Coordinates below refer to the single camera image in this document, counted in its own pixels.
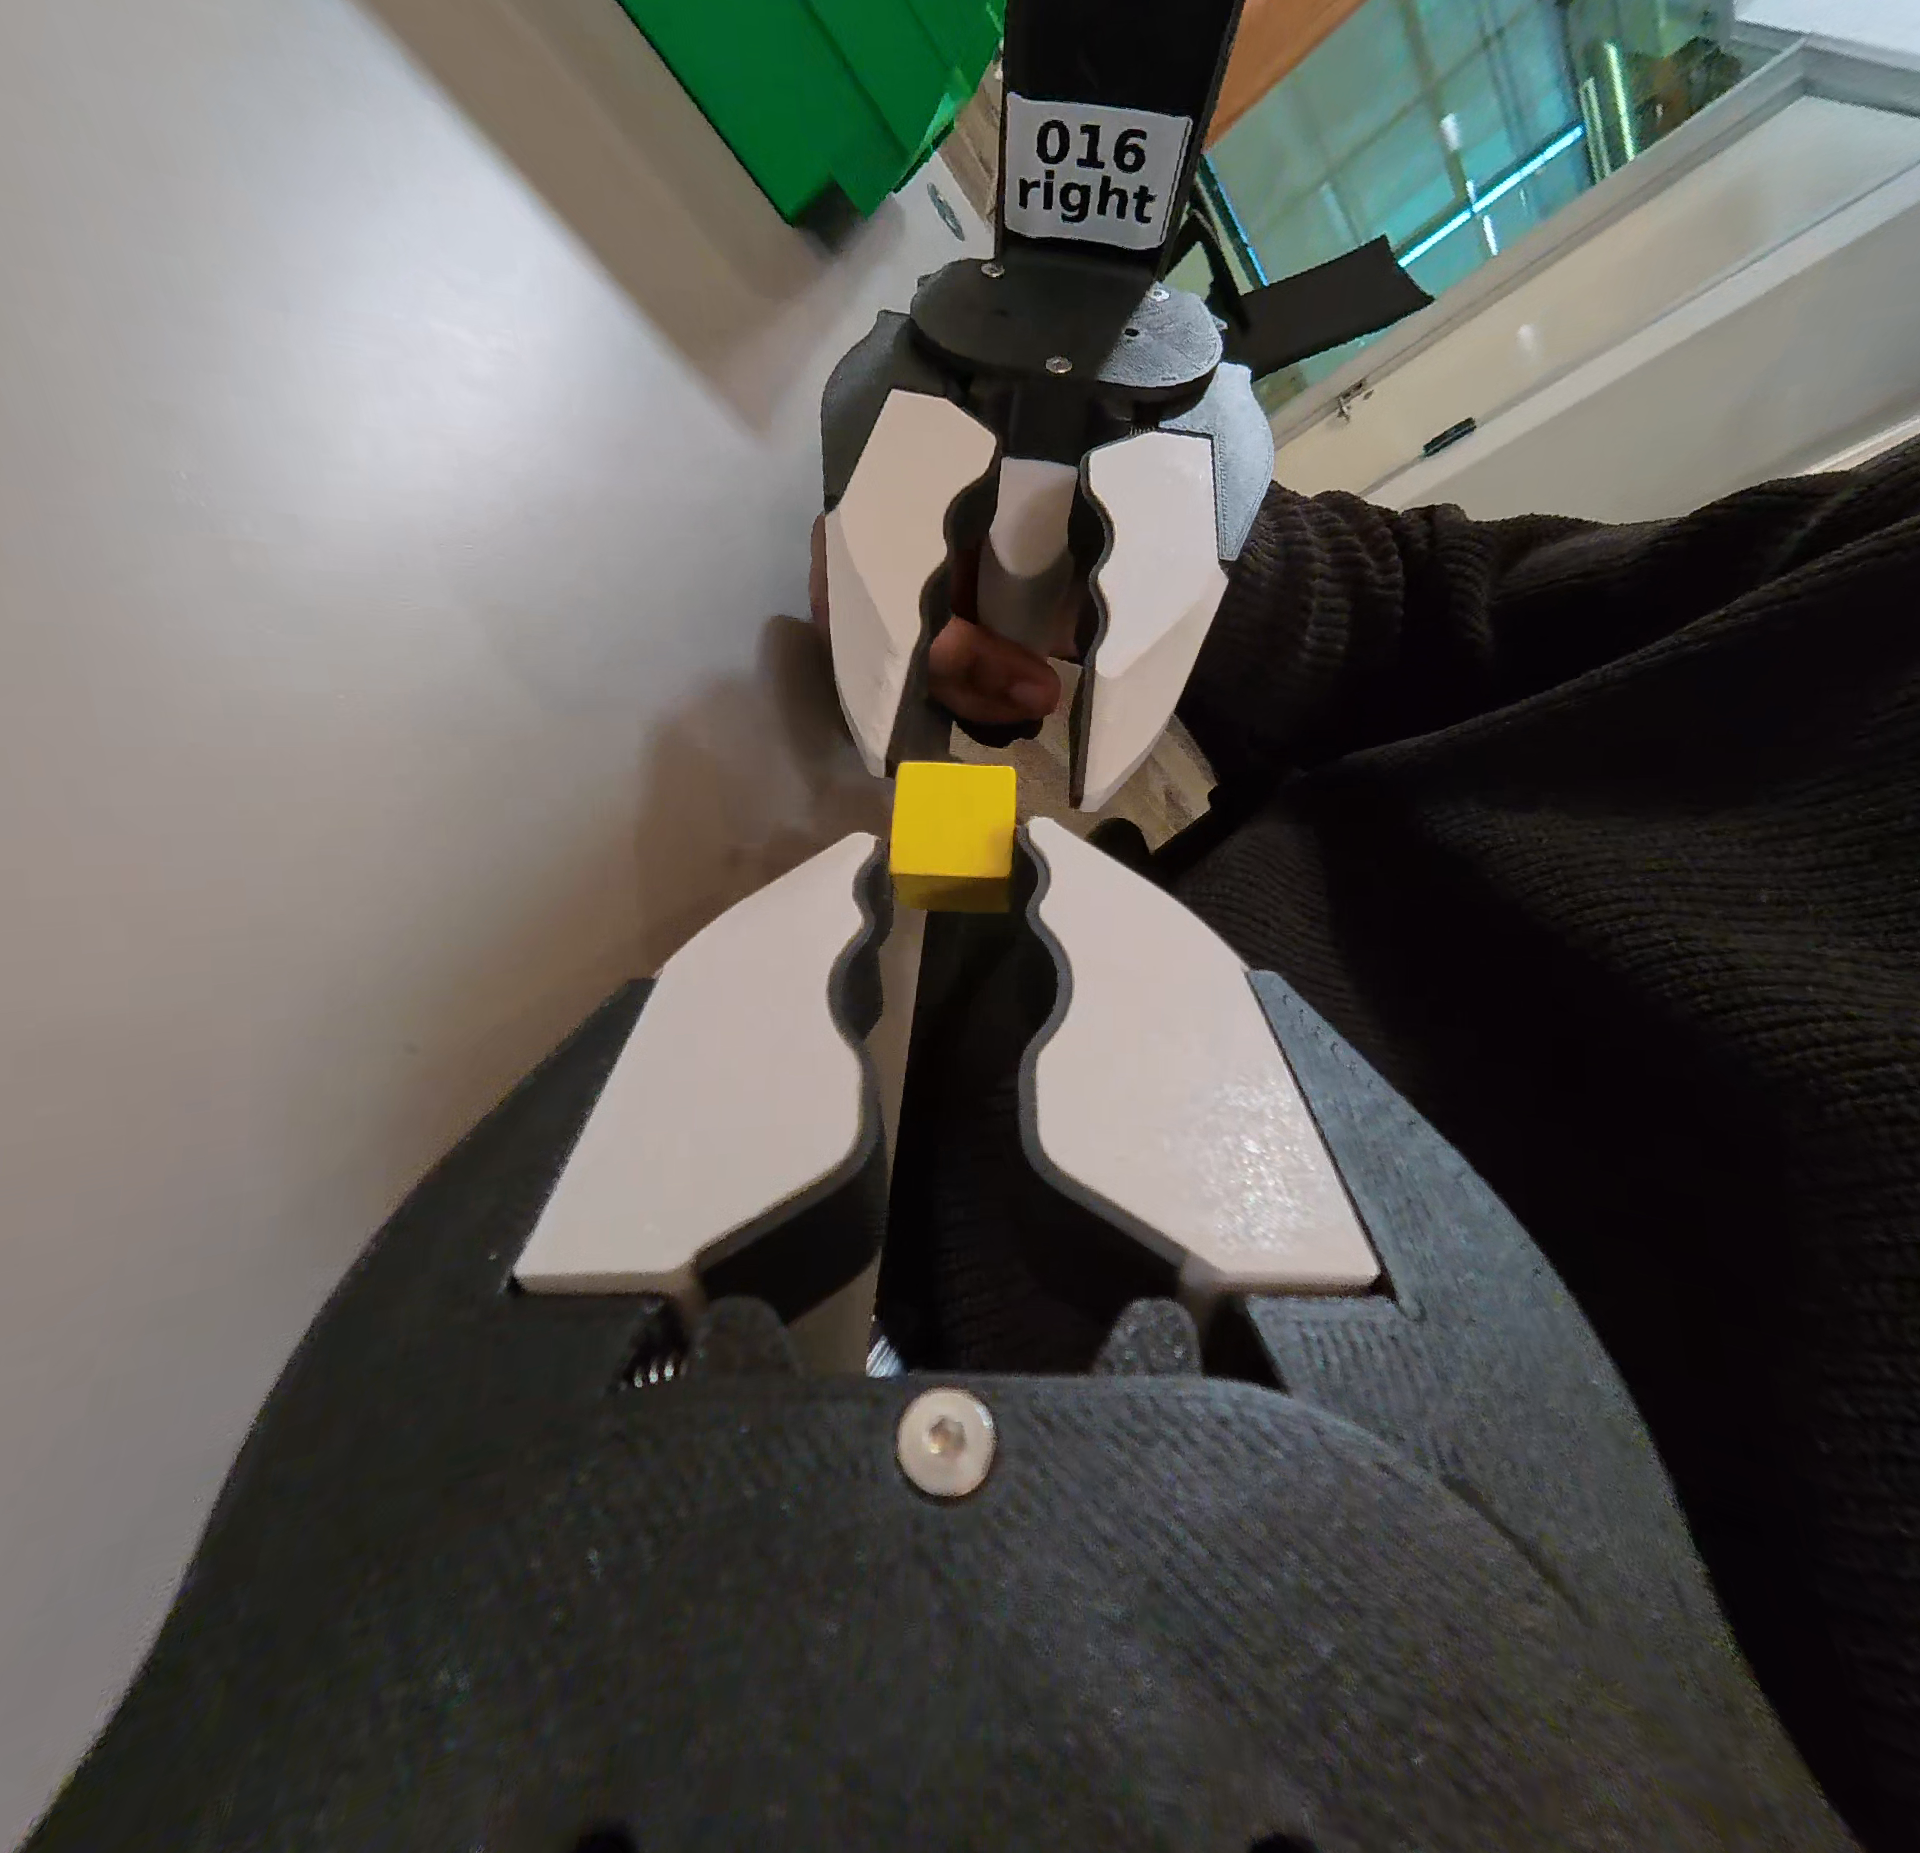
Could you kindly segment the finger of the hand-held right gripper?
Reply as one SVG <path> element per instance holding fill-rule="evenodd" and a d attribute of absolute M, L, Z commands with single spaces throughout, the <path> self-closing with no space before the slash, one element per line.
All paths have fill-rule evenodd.
<path fill-rule="evenodd" d="M 1133 432 L 1090 447 L 1097 629 L 1072 709 L 1072 804 L 1103 811 L 1175 716 L 1218 608 L 1212 438 Z"/>
<path fill-rule="evenodd" d="M 965 408 L 889 392 L 849 490 L 825 515 L 831 679 L 873 776 L 933 740 L 927 658 L 949 611 L 953 545 L 976 545 L 999 447 Z"/>

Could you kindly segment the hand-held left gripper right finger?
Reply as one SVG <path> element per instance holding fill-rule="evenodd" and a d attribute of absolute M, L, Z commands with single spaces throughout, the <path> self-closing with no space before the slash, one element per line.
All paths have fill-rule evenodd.
<path fill-rule="evenodd" d="M 1180 1306 L 1367 1294 L 1379 1251 L 1243 959 L 1055 818 L 1028 818 L 1055 975 L 1020 1069 L 1021 1150 Z"/>

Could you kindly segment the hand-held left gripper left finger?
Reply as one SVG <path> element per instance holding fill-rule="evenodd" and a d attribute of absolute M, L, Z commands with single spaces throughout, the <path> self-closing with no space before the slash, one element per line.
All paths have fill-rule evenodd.
<path fill-rule="evenodd" d="M 852 832 L 664 961 L 513 1284 L 869 1312 L 890 1159 L 894 890 Z"/>

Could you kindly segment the yellow cube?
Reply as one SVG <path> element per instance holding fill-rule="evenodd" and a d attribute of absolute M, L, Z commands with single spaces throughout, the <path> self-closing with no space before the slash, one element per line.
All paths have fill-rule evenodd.
<path fill-rule="evenodd" d="M 1006 912 L 1017 832 L 1017 766 L 904 759 L 894 772 L 889 833 L 889 875 L 899 905 Z"/>

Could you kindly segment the green plastic bin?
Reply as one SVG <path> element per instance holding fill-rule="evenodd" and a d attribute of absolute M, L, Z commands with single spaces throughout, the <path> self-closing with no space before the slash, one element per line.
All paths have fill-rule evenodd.
<path fill-rule="evenodd" d="M 1006 0 L 617 0 L 786 223 L 869 218 L 945 144 Z"/>

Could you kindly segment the person's right forearm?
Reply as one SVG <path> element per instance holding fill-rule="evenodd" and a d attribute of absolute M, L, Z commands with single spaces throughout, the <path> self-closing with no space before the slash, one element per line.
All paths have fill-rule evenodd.
<path fill-rule="evenodd" d="M 1286 772 L 1441 735 L 1676 647 L 1862 560 L 1918 600 L 1918 438 L 1692 515 L 1470 521 L 1268 485 L 1178 702 L 1235 804 Z"/>

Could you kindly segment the grey desk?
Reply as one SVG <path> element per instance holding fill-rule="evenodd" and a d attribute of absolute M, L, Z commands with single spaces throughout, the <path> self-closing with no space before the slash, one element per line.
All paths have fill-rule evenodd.
<path fill-rule="evenodd" d="M 382 1219 L 875 823 L 818 408 L 979 250 L 612 0 L 3 0 L 3 1849 Z"/>

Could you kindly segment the person's right hand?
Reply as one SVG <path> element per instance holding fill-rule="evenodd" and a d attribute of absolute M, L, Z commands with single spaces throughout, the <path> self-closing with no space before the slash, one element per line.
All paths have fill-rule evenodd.
<path fill-rule="evenodd" d="M 927 692 L 953 719 L 976 724 L 1045 722 L 1062 698 L 1059 676 L 1045 654 L 970 615 L 948 615 L 930 640 Z"/>

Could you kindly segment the wooden beam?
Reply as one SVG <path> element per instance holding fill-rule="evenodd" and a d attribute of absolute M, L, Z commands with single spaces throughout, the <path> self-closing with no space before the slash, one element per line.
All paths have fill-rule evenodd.
<path fill-rule="evenodd" d="M 1243 122 L 1312 51 L 1367 0 L 1243 0 L 1212 106 L 1205 145 Z"/>

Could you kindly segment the person's black sweater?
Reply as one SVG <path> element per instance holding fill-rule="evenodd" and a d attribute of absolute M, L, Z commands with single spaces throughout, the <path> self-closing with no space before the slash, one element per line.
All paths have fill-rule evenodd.
<path fill-rule="evenodd" d="M 1544 735 L 1296 778 L 1146 852 L 1526 1226 L 1739 1646 L 1918 1849 L 1918 722 L 1602 766 Z"/>

